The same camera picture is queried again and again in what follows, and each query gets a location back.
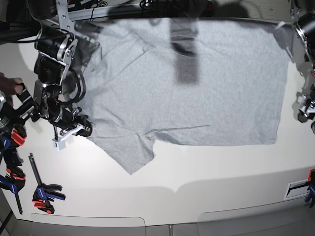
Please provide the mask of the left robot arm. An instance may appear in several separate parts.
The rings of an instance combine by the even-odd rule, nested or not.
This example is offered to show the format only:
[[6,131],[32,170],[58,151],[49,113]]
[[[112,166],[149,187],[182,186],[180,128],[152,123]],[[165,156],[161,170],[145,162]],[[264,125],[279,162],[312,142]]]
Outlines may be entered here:
[[[305,51],[304,59],[311,63],[311,76],[315,75],[315,2],[313,0],[292,0],[290,2],[291,23],[294,32]],[[315,117],[315,85],[303,95],[298,120],[305,123]]]

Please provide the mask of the dark skinned human hand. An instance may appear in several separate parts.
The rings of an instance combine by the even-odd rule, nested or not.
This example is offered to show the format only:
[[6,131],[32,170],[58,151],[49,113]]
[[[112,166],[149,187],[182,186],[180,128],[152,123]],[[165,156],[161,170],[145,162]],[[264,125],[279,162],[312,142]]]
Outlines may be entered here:
[[22,83],[21,78],[8,78],[2,72],[0,73],[0,90],[6,96],[20,94],[24,89]]

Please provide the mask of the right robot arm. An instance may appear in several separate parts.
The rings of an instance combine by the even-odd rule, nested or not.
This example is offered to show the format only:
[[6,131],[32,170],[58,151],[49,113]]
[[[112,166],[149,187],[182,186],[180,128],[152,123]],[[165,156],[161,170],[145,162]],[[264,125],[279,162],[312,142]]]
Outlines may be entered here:
[[[81,108],[72,106],[83,97],[83,80],[71,67],[78,40],[67,1],[29,0],[27,5],[31,16],[41,25],[34,43],[38,50],[34,66],[38,77],[33,96],[34,117],[49,121],[55,129],[60,128],[62,137],[68,134],[88,137],[93,130],[88,117],[80,115]],[[67,76],[74,79],[77,93],[69,101],[60,101],[62,82]]]

